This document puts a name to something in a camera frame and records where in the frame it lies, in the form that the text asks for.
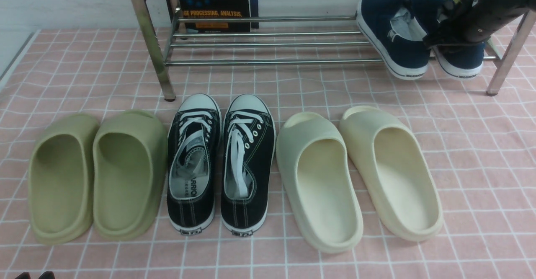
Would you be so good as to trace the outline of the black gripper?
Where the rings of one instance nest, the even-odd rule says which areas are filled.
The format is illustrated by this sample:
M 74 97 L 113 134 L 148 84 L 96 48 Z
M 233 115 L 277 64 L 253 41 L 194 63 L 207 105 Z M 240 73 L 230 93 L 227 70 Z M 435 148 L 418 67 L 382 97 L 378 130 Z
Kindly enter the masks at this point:
M 435 7 L 437 26 L 424 38 L 428 47 L 473 46 L 482 41 L 482 22 L 477 14 L 478 0 L 426 0 Z

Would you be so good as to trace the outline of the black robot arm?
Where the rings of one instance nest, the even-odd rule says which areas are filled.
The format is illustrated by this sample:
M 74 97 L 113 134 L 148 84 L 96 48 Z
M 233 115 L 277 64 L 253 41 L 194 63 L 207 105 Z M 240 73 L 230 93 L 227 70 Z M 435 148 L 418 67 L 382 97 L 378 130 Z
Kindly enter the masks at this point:
M 423 39 L 427 48 L 476 46 L 529 10 L 535 0 L 460 0 L 445 3 L 439 10 L 440 23 Z

